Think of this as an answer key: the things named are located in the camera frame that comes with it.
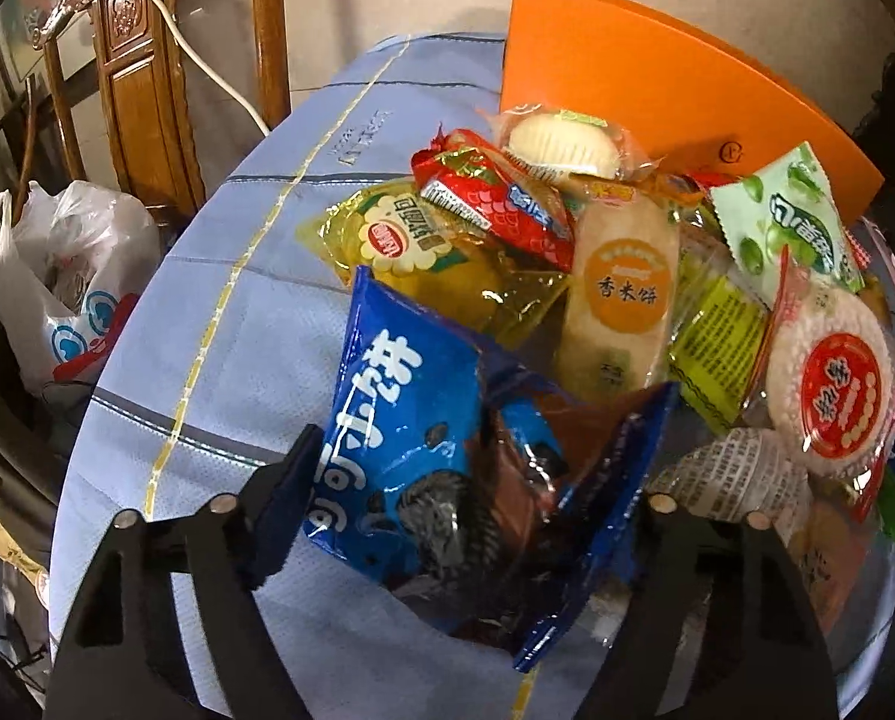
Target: orange cardboard folder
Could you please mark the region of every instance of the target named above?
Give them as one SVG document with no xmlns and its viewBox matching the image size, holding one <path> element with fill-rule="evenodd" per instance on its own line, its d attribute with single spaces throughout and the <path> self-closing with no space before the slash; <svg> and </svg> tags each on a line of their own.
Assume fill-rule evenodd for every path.
<svg viewBox="0 0 895 720">
<path fill-rule="evenodd" d="M 748 175 L 809 141 L 847 223 L 883 177 L 786 81 L 627 0 L 513 0 L 501 108 L 546 103 L 622 124 L 666 170 Z"/>
</svg>

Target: yellow flower-shaped label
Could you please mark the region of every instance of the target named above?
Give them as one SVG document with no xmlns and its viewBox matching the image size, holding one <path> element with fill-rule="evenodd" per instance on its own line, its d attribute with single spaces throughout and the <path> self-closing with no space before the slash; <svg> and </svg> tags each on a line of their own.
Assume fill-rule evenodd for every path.
<svg viewBox="0 0 895 720">
<path fill-rule="evenodd" d="M 451 250 L 434 217 L 410 191 L 385 194 L 367 209 L 358 237 L 364 260 L 398 276 L 429 271 Z"/>
</svg>

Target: screw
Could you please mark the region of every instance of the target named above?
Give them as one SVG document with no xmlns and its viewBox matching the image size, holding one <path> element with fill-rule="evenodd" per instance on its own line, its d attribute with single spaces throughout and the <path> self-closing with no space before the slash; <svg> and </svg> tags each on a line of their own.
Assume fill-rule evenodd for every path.
<svg viewBox="0 0 895 720">
<path fill-rule="evenodd" d="M 237 496 L 230 493 L 220 493 L 210 499 L 210 511 L 214 514 L 230 514 L 237 508 Z"/>
<path fill-rule="evenodd" d="M 766 531 L 771 527 L 771 518 L 764 512 L 751 512 L 747 515 L 747 521 L 756 531 Z"/>
<path fill-rule="evenodd" d="M 114 527 L 119 531 L 127 530 L 127 528 L 134 527 L 140 518 L 141 515 L 137 514 L 134 509 L 124 509 L 117 513 L 117 517 L 114 517 Z"/>
<path fill-rule="evenodd" d="M 648 503 L 658 514 L 673 514 L 674 510 L 678 507 L 678 502 L 674 500 L 674 498 L 671 498 L 670 495 L 665 495 L 664 493 L 652 495 Z"/>
</svg>

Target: yellow stripe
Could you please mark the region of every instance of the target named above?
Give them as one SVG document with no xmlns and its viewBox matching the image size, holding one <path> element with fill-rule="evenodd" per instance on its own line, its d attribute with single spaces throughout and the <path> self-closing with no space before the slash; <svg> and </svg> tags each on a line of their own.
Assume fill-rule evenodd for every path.
<svg viewBox="0 0 895 720">
<path fill-rule="evenodd" d="M 520 681 L 517 697 L 513 700 L 513 707 L 511 707 L 511 720 L 523 720 L 524 713 L 527 712 L 527 704 L 530 704 L 531 696 L 534 694 L 534 683 L 537 681 L 538 671 L 540 671 L 539 665 L 527 672 L 524 679 Z"/>
<path fill-rule="evenodd" d="M 234 266 L 230 269 L 228 283 L 223 285 L 223 290 L 220 290 L 220 297 L 218 298 L 217 305 L 214 307 L 214 314 L 210 318 L 210 322 L 207 322 L 207 328 L 200 338 L 200 348 L 197 350 L 196 357 L 194 357 L 194 364 L 191 365 L 191 370 L 187 373 L 187 380 L 184 382 L 184 389 L 181 391 L 180 400 L 177 401 L 175 410 L 173 410 L 173 426 L 170 428 L 170 436 L 167 436 L 167 440 L 165 440 L 164 445 L 161 447 L 157 459 L 153 461 L 151 478 L 148 479 L 146 495 L 143 498 L 143 516 L 146 517 L 146 519 L 153 519 L 153 506 L 157 496 L 157 484 L 160 482 L 161 474 L 167 466 L 167 461 L 170 460 L 170 452 L 173 451 L 173 447 L 175 447 L 177 440 L 180 438 L 180 431 L 184 426 L 184 420 L 187 416 L 187 407 L 191 401 L 191 393 L 194 391 L 197 378 L 200 376 L 200 369 L 203 367 L 204 360 L 207 358 L 207 352 L 210 351 L 211 343 L 214 342 L 214 336 L 217 335 L 218 324 L 220 324 L 220 319 L 223 317 L 223 312 L 225 312 L 225 309 L 228 307 L 230 295 L 233 294 L 234 287 L 237 286 L 237 280 L 241 277 L 244 268 L 247 266 L 250 258 L 252 258 L 253 253 L 257 250 L 257 247 L 261 245 L 264 237 L 271 231 L 273 224 L 280 215 L 281 209 L 284 207 L 284 201 L 290 196 L 290 193 L 294 190 L 295 186 L 300 184 L 300 181 L 304 175 L 306 175 L 309 167 L 311 167 L 311 163 L 314 162 L 318 152 L 321 151 L 321 148 L 324 148 L 330 139 L 334 137 L 334 133 L 340 129 L 348 116 L 350 116 L 351 111 L 353 111 L 360 101 L 364 99 L 364 95 L 370 91 L 370 88 L 372 88 L 374 84 L 376 84 L 377 79 L 380 79 L 380 77 L 383 76 L 384 72 L 394 61 L 404 55 L 404 52 L 410 45 L 411 38 L 408 37 L 407 40 L 404 41 L 404 46 L 401 47 L 401 50 L 383 64 L 381 69 L 374 74 L 369 82 L 367 82 L 367 86 L 364 86 L 364 89 L 360 90 L 357 97 L 351 100 L 351 103 L 348 105 L 345 112 L 340 114 L 340 119 L 337 119 L 337 122 L 334 122 L 334 126 L 324 133 L 324 137 L 321 138 L 321 141 L 314 146 L 314 149 L 301 163 L 300 170 L 297 170 L 297 175 L 295 175 L 291 183 L 280 191 L 276 203 L 273 204 L 273 208 L 271 208 L 266 220 L 264 220 L 264 224 L 254 233 L 247 245 L 247 250 L 237 259 L 237 262 L 234 263 Z"/>
</svg>

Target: wooden chair back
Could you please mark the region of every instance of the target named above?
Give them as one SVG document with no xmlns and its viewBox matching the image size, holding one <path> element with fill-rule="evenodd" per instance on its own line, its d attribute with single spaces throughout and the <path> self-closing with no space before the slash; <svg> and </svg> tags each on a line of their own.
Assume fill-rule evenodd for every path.
<svg viewBox="0 0 895 720">
<path fill-rule="evenodd" d="M 176 0 L 163 1 L 175 12 Z M 204 203 L 204 186 L 180 48 L 149 0 L 61 0 L 34 34 L 34 47 L 45 52 L 67 172 L 71 180 L 86 178 L 57 36 L 85 10 L 94 25 L 100 101 L 119 186 L 141 199 L 158 224 L 182 224 Z M 254 0 L 254 25 L 262 116 L 273 127 L 290 113 L 284 0 Z"/>
</svg>

